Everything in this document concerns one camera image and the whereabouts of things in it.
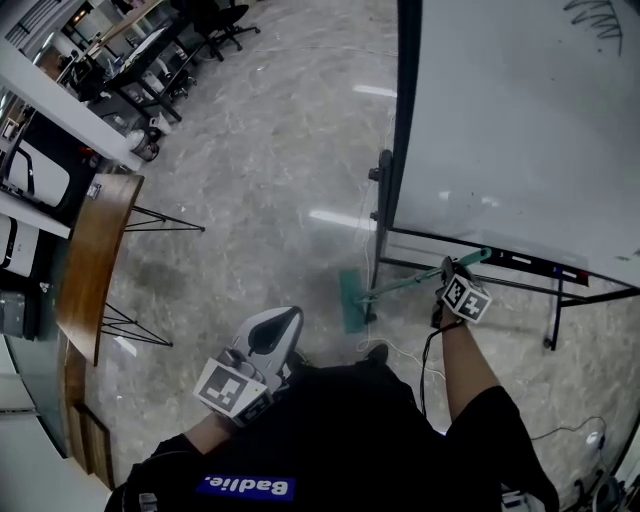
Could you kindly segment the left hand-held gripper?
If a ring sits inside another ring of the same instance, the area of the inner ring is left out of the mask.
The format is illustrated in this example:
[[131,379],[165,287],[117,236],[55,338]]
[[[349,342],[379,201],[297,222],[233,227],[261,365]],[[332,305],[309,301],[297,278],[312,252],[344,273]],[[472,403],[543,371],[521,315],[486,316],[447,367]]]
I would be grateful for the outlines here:
[[244,428],[275,403],[287,379],[287,357],[295,349],[304,314],[298,306],[272,308],[240,326],[232,346],[210,358],[194,396]]

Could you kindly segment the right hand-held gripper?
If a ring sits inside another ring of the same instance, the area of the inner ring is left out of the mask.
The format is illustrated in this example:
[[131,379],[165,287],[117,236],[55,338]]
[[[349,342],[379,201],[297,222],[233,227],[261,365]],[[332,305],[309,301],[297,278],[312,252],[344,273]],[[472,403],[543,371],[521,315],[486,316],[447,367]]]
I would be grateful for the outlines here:
[[436,303],[431,316],[431,326],[441,325],[444,307],[457,318],[478,324],[492,299],[489,293],[476,284],[476,277],[468,267],[456,267],[454,261],[445,257],[440,266],[442,287],[436,291]]

